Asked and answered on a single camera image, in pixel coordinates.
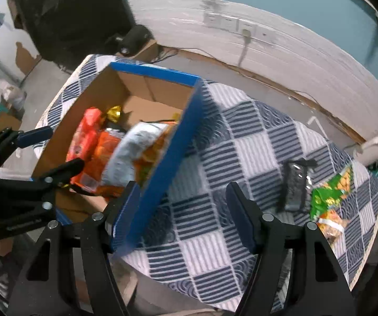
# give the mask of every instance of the green snack package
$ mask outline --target green snack package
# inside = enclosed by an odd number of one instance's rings
[[[321,187],[312,190],[311,219],[317,219],[329,209],[340,206],[342,199],[350,192],[351,166],[346,167],[340,174],[336,174]]]

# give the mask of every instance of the gray floor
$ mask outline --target gray floor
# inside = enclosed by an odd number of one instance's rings
[[[306,105],[288,98],[269,87],[245,78],[220,64],[190,60],[182,56],[174,56],[158,65],[181,70],[217,82],[221,82],[244,90],[252,98],[265,102],[281,112],[284,112],[307,124],[308,120],[315,116],[320,121],[326,135],[340,148],[351,145],[354,142],[345,134],[336,129],[327,118],[319,112],[311,110]],[[69,75],[60,71],[53,63],[42,60],[24,81],[22,87],[27,92],[25,102],[25,114],[21,129],[28,131],[34,129],[42,113],[53,100]],[[319,127],[313,123],[311,129],[321,133]],[[32,148],[22,150],[20,157],[13,154],[6,162],[5,167],[21,173],[31,173],[37,162]],[[33,233],[35,240],[39,232]],[[135,300],[131,306],[132,315],[159,315],[180,310],[194,310],[208,308],[201,302],[179,294],[154,280],[138,275],[139,283]]]

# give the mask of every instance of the screw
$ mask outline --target screw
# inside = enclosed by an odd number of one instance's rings
[[[264,215],[262,215],[262,218],[264,219],[264,221],[271,222],[274,219],[274,216],[269,213],[265,213]]]
[[[318,226],[316,225],[315,222],[308,222],[306,224],[306,227],[308,227],[310,230],[315,230]]]
[[[104,217],[104,214],[99,212],[99,211],[96,212],[96,213],[93,213],[93,220],[94,221],[101,220],[101,219],[103,219],[103,217]]]
[[[44,202],[43,203],[43,208],[45,210],[50,210],[51,208],[53,208],[53,205],[50,202]]]
[[[59,222],[58,222],[58,221],[56,221],[56,220],[52,220],[52,221],[49,222],[48,227],[49,227],[49,229],[54,229],[54,228],[57,227],[58,225],[59,225]]]

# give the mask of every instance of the gold wrapper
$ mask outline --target gold wrapper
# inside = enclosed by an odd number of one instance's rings
[[[110,120],[111,122],[118,123],[121,114],[122,114],[122,107],[115,106],[108,110],[107,119]]]

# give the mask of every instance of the table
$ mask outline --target table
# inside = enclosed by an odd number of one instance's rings
[[[88,56],[59,91],[37,127],[55,129],[98,72],[114,56]],[[151,65],[137,62],[139,65]],[[63,98],[68,87],[80,88]],[[143,274],[217,308],[236,310],[255,257],[241,244],[226,206],[224,190],[237,181],[263,212],[303,225],[309,216],[276,213],[281,165],[289,159],[315,159],[312,183],[319,186],[352,165],[351,194],[339,215],[349,220],[333,251],[352,289],[365,265],[378,229],[378,179],[330,140],[241,90],[204,80],[205,118],[179,171],[163,197],[138,248],[123,259]],[[39,157],[46,143],[34,147]],[[287,278],[276,294],[281,308]]]

